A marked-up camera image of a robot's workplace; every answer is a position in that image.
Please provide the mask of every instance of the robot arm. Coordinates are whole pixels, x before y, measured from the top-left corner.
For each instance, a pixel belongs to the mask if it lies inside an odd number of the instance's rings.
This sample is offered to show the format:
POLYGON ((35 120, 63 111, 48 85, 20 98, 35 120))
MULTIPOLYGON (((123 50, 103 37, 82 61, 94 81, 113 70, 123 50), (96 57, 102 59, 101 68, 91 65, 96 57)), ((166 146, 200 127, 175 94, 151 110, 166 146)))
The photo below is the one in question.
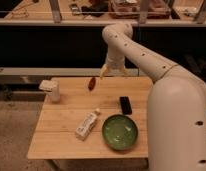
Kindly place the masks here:
POLYGON ((150 171, 206 171, 206 84, 132 41, 132 33, 130 24, 104 28, 108 53, 100 77, 111 69, 127 75, 127 57, 154 82, 147 102, 150 171))

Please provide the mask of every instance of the black phone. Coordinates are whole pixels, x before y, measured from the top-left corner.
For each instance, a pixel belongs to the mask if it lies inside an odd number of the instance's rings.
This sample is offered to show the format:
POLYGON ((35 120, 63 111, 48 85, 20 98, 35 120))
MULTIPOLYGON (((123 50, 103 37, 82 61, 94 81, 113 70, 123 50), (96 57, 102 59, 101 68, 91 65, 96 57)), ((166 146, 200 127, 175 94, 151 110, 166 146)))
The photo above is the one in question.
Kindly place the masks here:
POLYGON ((120 105, 121 105, 122 113, 124 115, 132 114, 132 109, 131 109, 129 97, 127 97, 127 96, 120 97, 120 105))

